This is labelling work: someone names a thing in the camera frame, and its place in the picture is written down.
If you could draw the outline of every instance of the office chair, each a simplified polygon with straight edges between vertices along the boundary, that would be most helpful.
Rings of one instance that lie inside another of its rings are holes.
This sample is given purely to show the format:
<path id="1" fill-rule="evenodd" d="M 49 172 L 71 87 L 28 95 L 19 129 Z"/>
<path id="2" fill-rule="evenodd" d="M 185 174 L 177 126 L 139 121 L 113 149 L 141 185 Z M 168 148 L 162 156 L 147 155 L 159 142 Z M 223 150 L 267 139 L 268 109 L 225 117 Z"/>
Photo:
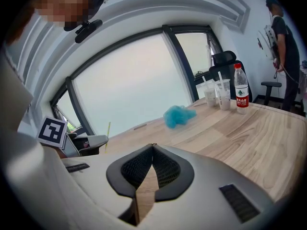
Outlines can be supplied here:
<path id="1" fill-rule="evenodd" d="M 221 72 L 223 79 L 230 79 L 230 98 L 236 100 L 235 89 L 235 67 L 236 63 L 240 63 L 242 70 L 245 72 L 243 63 L 236 60 L 236 55 L 232 51 L 225 51 L 223 53 L 212 55 L 214 66 L 209 68 L 209 73 L 214 81 L 220 80 L 218 72 Z M 249 102 L 253 101 L 250 86 L 248 86 Z"/>
<path id="2" fill-rule="evenodd" d="M 104 135 L 77 137 L 76 133 L 67 133 L 61 150 L 67 158 L 97 155 L 99 148 L 108 141 Z"/>

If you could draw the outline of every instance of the black mesh pad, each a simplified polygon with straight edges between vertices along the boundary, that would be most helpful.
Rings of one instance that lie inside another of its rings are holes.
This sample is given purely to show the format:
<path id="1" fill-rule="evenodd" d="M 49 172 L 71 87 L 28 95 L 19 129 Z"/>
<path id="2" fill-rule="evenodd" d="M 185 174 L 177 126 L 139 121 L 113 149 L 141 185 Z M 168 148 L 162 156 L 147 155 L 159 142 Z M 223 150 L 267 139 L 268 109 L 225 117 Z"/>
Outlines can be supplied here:
<path id="1" fill-rule="evenodd" d="M 153 168 L 158 177 L 156 202 L 172 200 L 182 195 L 194 180 L 192 165 L 184 158 L 153 145 Z"/>
<path id="2" fill-rule="evenodd" d="M 145 179 L 152 165 L 152 159 L 152 149 L 147 149 L 121 167 L 121 174 L 135 189 L 138 189 Z"/>
<path id="3" fill-rule="evenodd" d="M 159 190 L 155 192 L 156 202 L 179 197 L 194 179 L 193 167 L 187 160 L 156 144 L 148 144 L 114 161 L 106 170 L 106 178 L 117 194 L 135 198 L 135 191 L 151 165 L 159 184 Z"/>
<path id="4" fill-rule="evenodd" d="M 154 149 L 153 152 L 153 168 L 157 174 L 159 188 L 161 188 L 178 178 L 180 166 L 159 150 Z"/>

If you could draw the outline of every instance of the plastic cup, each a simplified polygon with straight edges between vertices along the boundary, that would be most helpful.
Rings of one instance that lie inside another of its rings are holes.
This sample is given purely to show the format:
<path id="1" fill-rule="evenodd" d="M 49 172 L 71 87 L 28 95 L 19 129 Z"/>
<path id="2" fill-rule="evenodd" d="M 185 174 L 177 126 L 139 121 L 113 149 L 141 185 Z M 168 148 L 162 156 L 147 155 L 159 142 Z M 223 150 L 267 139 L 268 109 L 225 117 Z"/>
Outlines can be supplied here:
<path id="1" fill-rule="evenodd" d="M 221 110 L 228 110 L 230 108 L 230 79 L 223 79 L 225 93 L 223 92 L 221 81 L 216 81 L 214 84 Z"/>
<path id="2" fill-rule="evenodd" d="M 207 87 L 204 87 L 204 94 L 209 107 L 216 105 L 215 88 L 213 83 L 207 83 Z"/>

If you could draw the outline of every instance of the person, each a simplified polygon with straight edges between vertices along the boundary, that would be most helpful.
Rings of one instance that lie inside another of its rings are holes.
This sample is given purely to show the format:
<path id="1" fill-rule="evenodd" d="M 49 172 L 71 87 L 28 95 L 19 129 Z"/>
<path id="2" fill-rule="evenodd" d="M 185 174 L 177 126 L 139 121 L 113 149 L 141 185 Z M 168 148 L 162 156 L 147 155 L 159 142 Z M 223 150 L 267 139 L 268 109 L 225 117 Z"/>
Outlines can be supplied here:
<path id="1" fill-rule="evenodd" d="M 18 40 L 35 10 L 47 21 L 64 26 L 71 31 L 83 21 L 91 19 L 104 0 L 30 0 L 16 17 L 6 35 L 5 42 L 11 45 Z"/>
<path id="2" fill-rule="evenodd" d="M 286 91 L 282 109 L 290 111 L 299 83 L 299 52 L 290 28 L 283 20 L 283 9 L 276 0 L 266 0 L 266 6 L 272 14 L 272 29 L 277 39 L 279 63 L 277 72 L 285 71 Z"/>

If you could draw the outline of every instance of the bottle cap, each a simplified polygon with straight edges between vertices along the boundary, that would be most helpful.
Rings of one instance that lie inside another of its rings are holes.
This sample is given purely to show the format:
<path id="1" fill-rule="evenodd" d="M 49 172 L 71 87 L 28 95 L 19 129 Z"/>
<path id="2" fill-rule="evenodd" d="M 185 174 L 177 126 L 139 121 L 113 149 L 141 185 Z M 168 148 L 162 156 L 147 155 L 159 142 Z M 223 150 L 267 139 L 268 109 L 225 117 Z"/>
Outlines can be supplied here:
<path id="1" fill-rule="evenodd" d="M 241 64 L 240 63 L 236 63 L 235 64 L 235 69 L 241 68 Z"/>

